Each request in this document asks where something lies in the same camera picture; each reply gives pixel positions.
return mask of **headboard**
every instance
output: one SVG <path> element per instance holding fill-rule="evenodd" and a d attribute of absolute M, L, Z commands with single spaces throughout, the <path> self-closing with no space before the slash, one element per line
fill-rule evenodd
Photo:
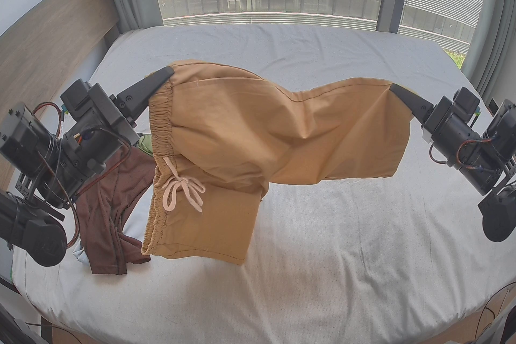
<path fill-rule="evenodd" d="M 0 122 L 16 102 L 51 100 L 117 21 L 113 0 L 43 0 L 25 13 L 0 36 Z M 0 156 L 0 188 L 13 171 Z"/>

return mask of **drawstring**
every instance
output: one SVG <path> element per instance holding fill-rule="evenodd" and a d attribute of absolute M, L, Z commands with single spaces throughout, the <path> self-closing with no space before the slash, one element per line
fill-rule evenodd
<path fill-rule="evenodd" d="M 197 211 L 202 212 L 201 206 L 202 206 L 202 199 L 199 195 L 200 193 L 204 193 L 206 191 L 206 187 L 199 182 L 198 179 L 193 178 L 191 176 L 181 176 L 179 177 L 179 174 L 177 173 L 176 168 L 174 165 L 172 165 L 172 162 L 168 158 L 168 156 L 165 156 L 163 158 L 164 162 L 169 167 L 170 171 L 174 176 L 171 176 L 167 179 L 167 181 L 164 183 L 163 187 L 166 187 L 163 194 L 163 207 L 167 211 L 173 211 L 175 208 L 175 203 L 177 201 L 177 190 L 179 188 L 183 188 L 183 192 L 185 193 L 186 199 L 188 199 L 188 202 L 190 202 L 190 205 L 193 206 Z M 168 204 L 168 197 L 170 195 L 170 192 L 172 191 L 172 199 L 170 201 L 170 204 Z"/>

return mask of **brown garment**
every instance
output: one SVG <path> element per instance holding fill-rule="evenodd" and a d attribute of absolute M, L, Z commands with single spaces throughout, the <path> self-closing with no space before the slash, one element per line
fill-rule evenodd
<path fill-rule="evenodd" d="M 242 264 L 269 182 L 392 176 L 409 140 L 412 113 L 387 80 L 292 93 L 236 67 L 171 67 L 174 75 L 149 101 L 157 169 L 144 254 Z M 206 187 L 202 212 L 181 188 L 174 210 L 165 211 L 164 185 L 173 176 L 165 158 L 180 177 Z"/>
<path fill-rule="evenodd" d="M 118 162 L 125 149 L 117 151 L 106 169 Z M 130 156 L 113 172 L 88 189 L 77 201 L 81 243 L 93 274 L 127 273 L 126 263 L 146 263 L 141 242 L 122 233 L 137 202 L 154 178 L 154 158 L 132 148 Z"/>

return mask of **mattress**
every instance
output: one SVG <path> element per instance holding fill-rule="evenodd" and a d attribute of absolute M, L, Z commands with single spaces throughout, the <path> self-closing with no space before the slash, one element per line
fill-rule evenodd
<path fill-rule="evenodd" d="M 434 103 L 473 90 L 436 43 L 303 25 L 132 31 L 91 82 L 116 94 L 181 59 L 242 67 L 291 91 L 349 77 L 389 79 Z M 479 132 L 491 120 L 481 109 Z M 149 132 L 148 112 L 137 123 Z M 242 266 L 153 256 L 128 275 L 92 275 L 72 250 L 42 268 L 16 249 L 13 280 L 45 318 L 107 343 L 417 342 L 515 278 L 516 234 L 488 241 L 480 200 L 460 173 L 429 159 L 413 120 L 392 178 L 271 185 Z M 71 237 L 70 216 L 65 226 Z"/>

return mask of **green grass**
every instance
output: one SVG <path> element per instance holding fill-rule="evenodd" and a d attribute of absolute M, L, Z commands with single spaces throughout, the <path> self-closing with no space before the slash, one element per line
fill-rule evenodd
<path fill-rule="evenodd" d="M 465 59 L 466 55 L 463 55 L 462 53 L 458 53 L 456 51 L 445 50 L 445 52 L 448 53 L 448 56 L 451 57 L 451 59 L 455 62 L 457 67 L 460 69 L 462 67 L 462 64 L 464 63 L 464 59 Z"/>

